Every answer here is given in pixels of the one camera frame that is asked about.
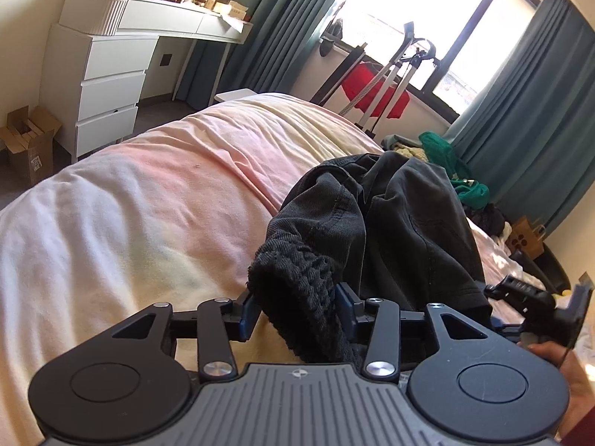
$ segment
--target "dark gray floor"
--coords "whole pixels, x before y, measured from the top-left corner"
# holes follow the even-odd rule
[[[172,120],[179,120],[192,113],[194,113],[194,109],[181,101],[161,102],[151,106],[139,107],[132,136],[139,135]],[[0,155],[5,155],[7,158],[6,154],[6,152],[0,153]],[[0,209],[18,198],[28,188],[23,180],[10,169],[6,161],[7,159],[0,159]],[[54,142],[54,171],[58,172],[69,164],[70,155],[57,142]]]

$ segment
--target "open cardboard box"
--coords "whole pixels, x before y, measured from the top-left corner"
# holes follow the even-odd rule
[[[62,125],[44,108],[37,106],[29,118],[29,107],[13,110],[0,140],[8,147],[10,166],[33,186],[54,173],[52,141]]]

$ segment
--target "green clothing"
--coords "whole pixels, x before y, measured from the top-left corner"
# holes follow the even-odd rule
[[[419,135],[428,161],[446,170],[460,202],[482,209],[490,202],[490,190],[485,184],[473,181],[471,170],[454,153],[450,144],[435,132],[424,132]]]

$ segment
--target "desk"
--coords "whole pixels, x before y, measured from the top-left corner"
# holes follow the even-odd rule
[[[231,44],[243,44],[252,29],[228,22],[192,3],[66,0],[50,29],[39,101],[62,122],[56,140],[72,161],[132,133],[145,70],[161,36],[227,44],[212,101]]]

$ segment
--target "metal bolt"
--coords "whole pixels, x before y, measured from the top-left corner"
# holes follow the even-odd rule
[[[203,372],[212,377],[222,377],[231,374],[233,367],[227,362],[216,360],[215,362],[209,362],[202,368]]]
[[[374,377],[386,377],[394,374],[396,371],[395,366],[390,362],[384,360],[377,360],[376,362],[370,362],[366,366],[366,372]]]

